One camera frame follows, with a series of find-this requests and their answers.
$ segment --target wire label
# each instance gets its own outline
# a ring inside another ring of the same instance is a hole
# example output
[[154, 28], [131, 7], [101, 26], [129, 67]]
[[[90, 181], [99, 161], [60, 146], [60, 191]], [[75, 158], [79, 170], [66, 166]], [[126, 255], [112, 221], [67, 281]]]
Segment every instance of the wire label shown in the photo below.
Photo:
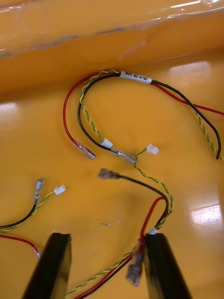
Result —
[[152, 82], [151, 78], [136, 75], [134, 73], [128, 73], [126, 71], [121, 71], [120, 78], [131, 79], [145, 84], [150, 84]]

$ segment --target white connector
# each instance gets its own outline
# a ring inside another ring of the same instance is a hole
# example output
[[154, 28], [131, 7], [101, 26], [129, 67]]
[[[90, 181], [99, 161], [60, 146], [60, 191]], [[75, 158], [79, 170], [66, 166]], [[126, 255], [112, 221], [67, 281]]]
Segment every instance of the white connector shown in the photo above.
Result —
[[59, 187], [54, 188], [54, 193], [56, 195], [59, 195], [59, 194], [63, 193], [64, 191], [66, 191], [65, 185], [61, 185]]
[[104, 138], [103, 142], [101, 143], [101, 145], [106, 146], [107, 148], [111, 149], [113, 146], [113, 143], [110, 142], [110, 140]]
[[147, 234], [148, 235], [155, 235], [158, 233], [159, 230], [157, 230], [156, 228], [151, 229]]
[[154, 155], [158, 154], [158, 152], [159, 152], [158, 148], [157, 148], [156, 146], [151, 145], [151, 144], [149, 144], [149, 145], [146, 147], [146, 149], [147, 149], [147, 152], [148, 152], [148, 153], [150, 153], [150, 154], [154, 154]]

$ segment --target connector housing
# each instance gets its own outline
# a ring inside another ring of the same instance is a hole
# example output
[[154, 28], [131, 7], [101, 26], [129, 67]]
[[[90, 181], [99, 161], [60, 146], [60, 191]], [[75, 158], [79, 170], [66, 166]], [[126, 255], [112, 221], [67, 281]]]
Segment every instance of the connector housing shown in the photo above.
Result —
[[96, 156], [94, 155], [94, 153], [92, 151], [90, 151], [88, 148], [86, 148], [83, 145], [79, 145], [78, 146], [79, 150], [85, 155], [87, 156], [90, 160], [95, 160]]
[[45, 179], [44, 178], [39, 178], [36, 181], [36, 186], [35, 186], [35, 195], [34, 195], [34, 203], [37, 205], [38, 199], [40, 198], [41, 195], [41, 189], [44, 185]]
[[150, 154], [153, 154], [153, 155], [156, 155], [158, 154], [159, 150], [156, 146], [153, 146], [152, 144], [149, 144], [147, 147], [147, 152], [150, 153]]
[[118, 172], [114, 172], [112, 170], [108, 170], [106, 168], [101, 168], [101, 170], [98, 173], [98, 178], [101, 179], [119, 179], [118, 177], [119, 173]]
[[136, 162], [136, 157], [134, 155], [125, 153], [119, 149], [113, 149], [111, 153], [115, 154], [117, 157], [121, 157], [129, 163], [135, 164]]
[[59, 194], [63, 193], [64, 191], [66, 191], [65, 185], [61, 185], [59, 187], [54, 188], [54, 193], [56, 195], [59, 195]]
[[141, 252], [134, 252], [131, 264], [127, 270], [127, 280], [134, 286], [138, 286], [140, 282], [140, 277], [142, 273], [142, 260], [143, 255]]

